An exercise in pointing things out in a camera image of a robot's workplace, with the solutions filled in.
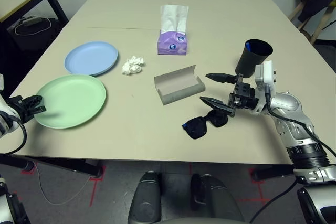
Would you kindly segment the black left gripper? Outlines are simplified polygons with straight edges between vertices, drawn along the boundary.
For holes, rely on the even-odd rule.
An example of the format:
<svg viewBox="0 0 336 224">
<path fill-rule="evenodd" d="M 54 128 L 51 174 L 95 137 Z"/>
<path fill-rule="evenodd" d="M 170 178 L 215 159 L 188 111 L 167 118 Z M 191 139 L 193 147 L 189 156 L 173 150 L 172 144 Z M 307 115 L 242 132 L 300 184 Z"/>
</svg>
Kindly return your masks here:
<svg viewBox="0 0 336 224">
<path fill-rule="evenodd" d="M 40 95 L 32 95 L 31 97 L 27 97 L 25 99 L 25 103 L 23 102 L 23 98 L 21 95 L 9 98 L 7 100 L 7 104 L 18 113 L 22 123 L 26 123 L 29 118 L 28 111 L 27 111 L 25 104 L 26 105 L 39 105 L 41 102 L 42 102 L 42 96 Z M 30 114 L 35 115 L 38 113 L 43 113 L 45 111 L 46 111 L 45 106 L 39 106 L 39 107 L 30 109 Z"/>
</svg>

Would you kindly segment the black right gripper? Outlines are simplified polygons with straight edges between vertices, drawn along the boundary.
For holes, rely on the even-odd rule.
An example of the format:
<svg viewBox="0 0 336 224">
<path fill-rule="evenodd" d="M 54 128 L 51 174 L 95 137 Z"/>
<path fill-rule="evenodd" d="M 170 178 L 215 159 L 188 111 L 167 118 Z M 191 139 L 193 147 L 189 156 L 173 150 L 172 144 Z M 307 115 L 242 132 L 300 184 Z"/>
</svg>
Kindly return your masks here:
<svg viewBox="0 0 336 224">
<path fill-rule="evenodd" d="M 229 94 L 228 105 L 214 98 L 200 97 L 211 108 L 234 117 L 236 109 L 253 110 L 256 107 L 258 98 L 255 97 L 255 89 L 243 82 L 242 74 L 234 76 L 225 73 L 208 73 L 205 77 L 220 83 L 234 84 L 234 89 Z"/>
</svg>

